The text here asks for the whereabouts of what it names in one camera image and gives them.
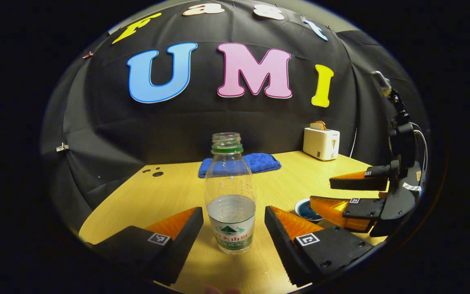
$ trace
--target wooden table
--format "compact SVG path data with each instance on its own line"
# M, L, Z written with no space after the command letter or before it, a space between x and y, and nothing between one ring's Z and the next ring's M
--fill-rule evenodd
M218 249L204 204L200 162L146 165L99 205L80 230L80 237L96 244L129 225L147 227L183 210L203 207L204 225L195 240L177 282L170 288L203 293L209 284L222 292L237 287L245 293L288 293L298 288L289 278L264 224L264 208L273 205L292 212L297 201L311 195L333 198L377 198L378 192L332 190L329 178L365 171L369 165L339 155L327 162L302 151L273 154L282 168L254 175L256 215L253 246L241 255ZM153 173L163 172L159 177ZM321 222L323 227L329 225ZM375 245L386 237L355 233Z

